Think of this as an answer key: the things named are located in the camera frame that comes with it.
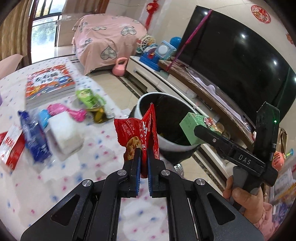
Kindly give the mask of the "right hand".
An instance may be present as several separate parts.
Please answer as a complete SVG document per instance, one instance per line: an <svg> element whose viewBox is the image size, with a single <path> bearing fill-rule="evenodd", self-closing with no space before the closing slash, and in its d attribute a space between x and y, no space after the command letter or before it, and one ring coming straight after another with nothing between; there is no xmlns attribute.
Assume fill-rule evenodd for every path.
<svg viewBox="0 0 296 241"><path fill-rule="evenodd" d="M253 224L258 223L265 212L261 188L256 195L239 187L233 188L233 176L230 176L226 181L223 197L228 200L232 197L235 202L245 208L243 215Z"/></svg>

